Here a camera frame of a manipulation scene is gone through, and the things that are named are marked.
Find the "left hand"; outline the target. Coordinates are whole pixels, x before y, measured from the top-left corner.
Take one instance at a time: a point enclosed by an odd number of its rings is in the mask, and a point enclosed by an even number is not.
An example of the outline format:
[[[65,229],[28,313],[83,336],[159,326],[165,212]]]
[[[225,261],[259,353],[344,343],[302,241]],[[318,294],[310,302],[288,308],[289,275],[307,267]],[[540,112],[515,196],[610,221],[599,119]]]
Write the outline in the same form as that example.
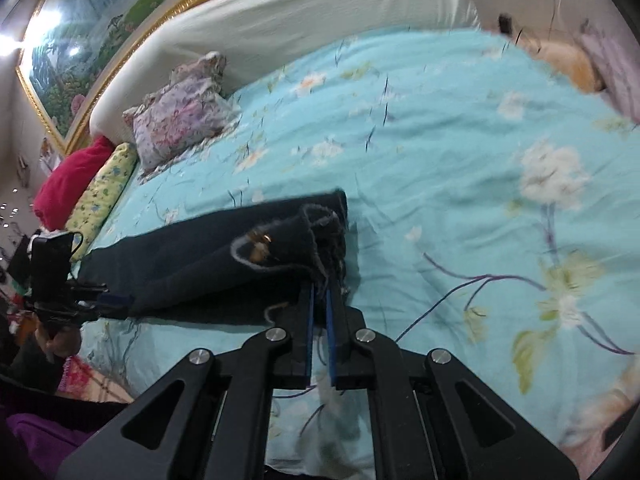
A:
[[[82,344],[80,329],[76,326],[62,327],[53,337],[44,328],[40,321],[37,321],[36,341],[40,349],[49,360],[55,356],[67,359],[76,356]]]

